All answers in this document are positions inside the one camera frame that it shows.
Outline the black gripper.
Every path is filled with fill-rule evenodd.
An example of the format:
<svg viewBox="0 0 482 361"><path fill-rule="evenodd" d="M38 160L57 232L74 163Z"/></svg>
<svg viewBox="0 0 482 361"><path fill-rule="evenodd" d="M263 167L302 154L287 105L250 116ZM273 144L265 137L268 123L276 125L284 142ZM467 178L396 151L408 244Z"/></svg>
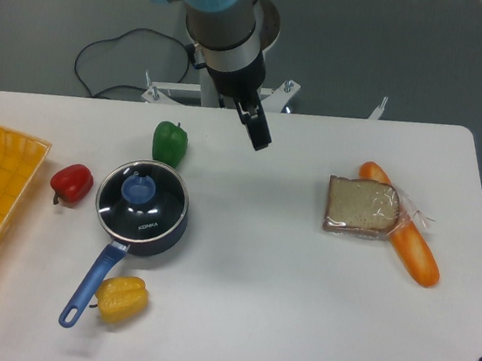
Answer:
<svg viewBox="0 0 482 361"><path fill-rule="evenodd" d="M240 121L244 124L254 150L265 149L272 143L271 133L258 96L265 80L264 55L260 52L246 67L236 71L219 72L207 66L216 90L234 99Z"/></svg>

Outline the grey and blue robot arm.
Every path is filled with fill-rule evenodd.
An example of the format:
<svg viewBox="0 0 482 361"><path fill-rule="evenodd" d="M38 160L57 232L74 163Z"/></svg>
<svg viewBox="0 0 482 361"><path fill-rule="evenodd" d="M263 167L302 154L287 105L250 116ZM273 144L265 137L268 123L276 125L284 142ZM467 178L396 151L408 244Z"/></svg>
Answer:
<svg viewBox="0 0 482 361"><path fill-rule="evenodd" d="M233 101L253 148L267 148L272 138L258 93L266 71L259 0L152 1L183 3L190 64L207 72L217 95Z"/></svg>

